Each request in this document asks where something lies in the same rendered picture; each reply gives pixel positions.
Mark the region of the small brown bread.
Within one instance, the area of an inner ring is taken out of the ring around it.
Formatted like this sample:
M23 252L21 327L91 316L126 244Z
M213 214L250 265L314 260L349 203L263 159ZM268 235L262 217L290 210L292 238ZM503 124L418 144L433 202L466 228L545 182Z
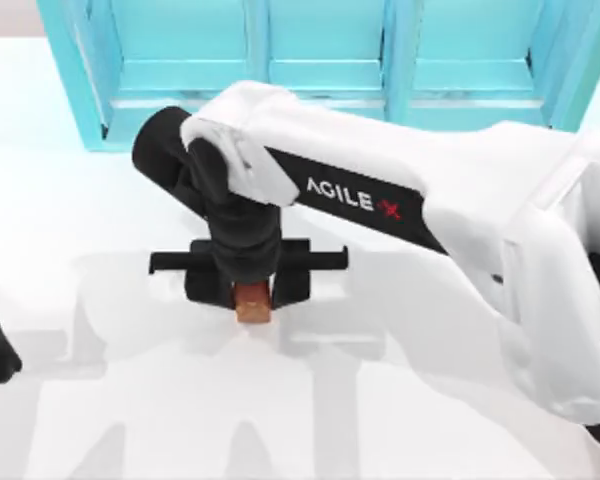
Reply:
M236 318L242 324L266 324L271 321L271 296L267 281L235 283L233 288Z

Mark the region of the light blue rack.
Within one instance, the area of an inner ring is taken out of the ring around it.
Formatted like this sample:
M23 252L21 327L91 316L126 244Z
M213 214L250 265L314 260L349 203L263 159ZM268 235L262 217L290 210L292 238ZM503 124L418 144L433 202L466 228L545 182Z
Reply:
M36 0L81 139L238 80L431 130L576 129L592 0Z

